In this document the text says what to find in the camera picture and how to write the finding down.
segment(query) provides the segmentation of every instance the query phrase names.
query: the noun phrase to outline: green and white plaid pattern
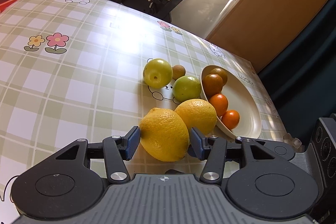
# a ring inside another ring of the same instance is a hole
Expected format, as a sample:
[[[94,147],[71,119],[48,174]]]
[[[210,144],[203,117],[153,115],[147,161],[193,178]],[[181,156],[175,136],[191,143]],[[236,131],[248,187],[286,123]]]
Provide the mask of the green and white plaid pattern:
[[[78,138],[124,136],[152,107],[176,107],[171,98],[154,99],[155,90],[143,83],[149,58],[181,64],[194,76],[209,64],[227,69],[258,106],[260,138],[281,141],[285,128],[251,63],[180,31],[107,0],[18,0],[7,8],[0,15],[0,194],[12,176]],[[69,37],[63,54],[45,50],[46,37],[57,32]],[[26,51],[38,35],[45,42]],[[169,97],[171,90],[162,94]],[[162,163],[139,146],[126,165],[131,174],[174,168],[199,175],[204,163],[189,156]],[[92,169],[105,175],[102,160]],[[235,170],[235,163],[227,164],[226,176]]]

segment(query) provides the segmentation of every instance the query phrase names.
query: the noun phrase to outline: ribbed gray surface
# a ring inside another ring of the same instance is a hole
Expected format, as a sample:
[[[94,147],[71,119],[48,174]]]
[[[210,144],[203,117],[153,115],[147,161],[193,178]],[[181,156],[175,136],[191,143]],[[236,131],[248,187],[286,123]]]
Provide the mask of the ribbed gray surface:
[[[306,171],[314,178],[319,189],[319,200],[323,194],[323,181],[313,145],[309,143],[308,148],[305,152],[295,153],[294,158],[291,159],[290,162],[300,167],[303,171]]]
[[[112,185],[87,212],[53,224],[278,224],[252,218],[235,209],[218,186],[197,182],[193,175],[138,174],[127,184]],[[46,221],[20,217],[14,224]],[[305,216],[288,224],[312,224]]]

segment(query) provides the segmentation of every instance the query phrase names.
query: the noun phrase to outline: green plum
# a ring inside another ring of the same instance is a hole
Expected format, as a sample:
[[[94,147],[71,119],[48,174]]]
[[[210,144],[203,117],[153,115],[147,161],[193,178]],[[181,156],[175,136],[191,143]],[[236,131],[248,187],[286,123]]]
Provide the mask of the green plum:
[[[180,102],[197,99],[201,94],[201,82],[193,76],[182,76],[173,85],[173,95]]]
[[[161,58],[150,60],[143,69],[145,83],[155,89],[168,85],[173,78],[171,65]]]

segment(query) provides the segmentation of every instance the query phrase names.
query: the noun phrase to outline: oval plate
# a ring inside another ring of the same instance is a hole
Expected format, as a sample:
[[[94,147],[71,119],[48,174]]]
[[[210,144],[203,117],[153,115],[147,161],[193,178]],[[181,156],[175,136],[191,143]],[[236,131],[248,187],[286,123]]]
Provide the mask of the oval plate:
[[[204,67],[201,72],[200,79],[203,80],[203,78],[215,68],[221,67],[215,65]],[[229,130],[221,122],[221,119],[217,117],[216,125],[232,139],[235,139],[237,136],[255,139],[259,138],[261,133],[261,118],[257,105],[255,104],[251,94],[236,76],[224,68],[221,69],[225,70],[227,73],[227,83],[223,86],[222,94],[226,96],[229,102],[228,110],[234,109],[239,112],[240,121],[236,128]],[[209,101],[204,93],[202,82],[201,86],[201,98]]]

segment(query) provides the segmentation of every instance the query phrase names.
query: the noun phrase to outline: white plate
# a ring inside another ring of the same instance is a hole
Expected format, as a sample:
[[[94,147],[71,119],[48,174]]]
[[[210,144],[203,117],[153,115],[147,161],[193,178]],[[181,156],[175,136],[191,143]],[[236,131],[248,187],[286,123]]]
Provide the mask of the white plate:
[[[209,74],[212,69],[221,68],[218,66],[210,65],[203,68],[201,72],[200,79]],[[235,139],[237,136],[249,137],[249,138],[259,138],[261,133],[261,118],[259,110],[243,83],[235,77],[231,72],[224,68],[221,68],[227,73],[227,83],[223,86],[222,94],[226,96],[229,105],[228,110],[236,110],[239,112],[240,120],[236,128],[229,130],[221,122],[221,119],[217,117],[216,125],[221,131],[223,131],[230,138]],[[204,94],[203,84],[201,91],[201,98],[208,101],[208,98]]]

